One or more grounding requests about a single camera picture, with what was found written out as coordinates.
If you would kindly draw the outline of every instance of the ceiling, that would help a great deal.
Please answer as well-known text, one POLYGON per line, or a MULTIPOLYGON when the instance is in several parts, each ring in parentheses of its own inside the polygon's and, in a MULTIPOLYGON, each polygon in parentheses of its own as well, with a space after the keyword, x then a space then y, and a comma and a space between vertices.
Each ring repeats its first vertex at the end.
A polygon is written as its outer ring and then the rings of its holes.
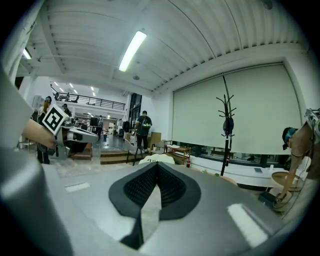
POLYGON ((212 59, 268 44, 299 44, 299 27, 266 0, 48 0, 17 76, 37 69, 64 83, 142 95, 212 59), (126 72, 118 70, 137 31, 147 35, 126 72))

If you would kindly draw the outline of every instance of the ceiling beam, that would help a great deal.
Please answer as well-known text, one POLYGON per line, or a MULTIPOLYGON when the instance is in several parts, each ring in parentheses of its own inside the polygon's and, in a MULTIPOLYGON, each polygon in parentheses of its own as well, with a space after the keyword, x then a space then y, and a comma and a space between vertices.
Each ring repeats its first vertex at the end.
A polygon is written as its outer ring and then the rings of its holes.
POLYGON ((41 30, 41 35, 42 39, 45 43, 45 45, 48 47, 50 50, 50 55, 55 56, 52 57, 55 64, 58 66, 59 70, 61 71, 62 74, 66 72, 66 68, 64 67, 61 58, 56 57, 59 55, 57 51, 57 47, 55 45, 54 39, 52 37, 50 25, 49 25, 49 20, 48 20, 48 13, 47 13, 47 5, 44 4, 42 8, 40 9, 38 18, 37 18, 37 23, 39 25, 39 28, 41 30))
POLYGON ((68 71, 65 74, 48 74, 45 76, 51 77, 57 83, 72 83, 78 85, 88 85, 94 86, 99 89, 105 89, 107 87, 118 88, 124 91, 129 91, 132 93, 140 94, 143 96, 150 97, 152 95, 152 90, 144 88, 142 86, 122 81, 119 79, 113 79, 111 82, 108 81, 108 77, 104 75, 92 74, 83 71, 68 71))
POLYGON ((29 63, 25 60, 25 59, 21 59, 20 60, 20 65, 22 66, 22 67, 24 67, 24 69, 26 70, 26 71, 28 71, 28 73, 30 74, 31 72, 32 72, 32 70, 33 70, 33 68, 29 65, 29 63))

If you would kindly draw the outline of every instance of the man in dark jacket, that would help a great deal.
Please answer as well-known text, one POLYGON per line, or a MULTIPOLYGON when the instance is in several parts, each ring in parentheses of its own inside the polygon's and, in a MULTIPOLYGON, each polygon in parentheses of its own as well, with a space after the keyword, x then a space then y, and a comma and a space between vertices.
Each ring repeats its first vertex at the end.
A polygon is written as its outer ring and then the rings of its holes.
POLYGON ((66 113, 69 117, 71 117, 71 112, 68 108, 68 105, 65 103, 62 105, 63 109, 64 109, 64 113, 66 113))
POLYGON ((152 121, 150 117, 147 116, 147 111, 144 110, 135 123, 137 146, 141 147, 143 140, 144 152, 148 152, 148 134, 151 126, 152 121))

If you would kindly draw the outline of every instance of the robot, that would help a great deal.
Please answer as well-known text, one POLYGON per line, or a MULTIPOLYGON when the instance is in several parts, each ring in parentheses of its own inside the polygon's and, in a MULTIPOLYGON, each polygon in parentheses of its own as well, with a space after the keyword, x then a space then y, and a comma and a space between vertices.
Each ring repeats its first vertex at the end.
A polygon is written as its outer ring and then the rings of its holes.
MULTIPOLYGON (((57 105, 53 105, 43 118, 44 126, 53 133, 55 149, 49 149, 52 158, 64 160, 72 153, 82 152, 87 143, 96 143, 98 135, 75 127, 73 117, 65 114, 57 105)), ((37 144, 41 151, 47 150, 37 144)))

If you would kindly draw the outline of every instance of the white wall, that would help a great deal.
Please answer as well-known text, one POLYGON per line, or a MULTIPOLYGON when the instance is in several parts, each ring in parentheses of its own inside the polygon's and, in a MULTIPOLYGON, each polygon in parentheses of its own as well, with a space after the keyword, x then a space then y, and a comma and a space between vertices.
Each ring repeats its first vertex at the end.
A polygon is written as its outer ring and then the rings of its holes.
POLYGON ((142 111, 147 111, 147 115, 152 120, 150 131, 161 133, 162 140, 172 139, 173 102, 172 91, 155 95, 152 98, 142 96, 141 114, 142 111))
POLYGON ((50 87, 50 81, 47 76, 26 76, 23 78, 19 93, 22 95, 27 104, 32 107, 35 95, 45 99, 47 96, 52 98, 52 104, 56 104, 56 100, 50 87))
POLYGON ((295 87, 303 123, 306 109, 320 108, 320 67, 312 55, 312 52, 291 54, 284 61, 295 87))

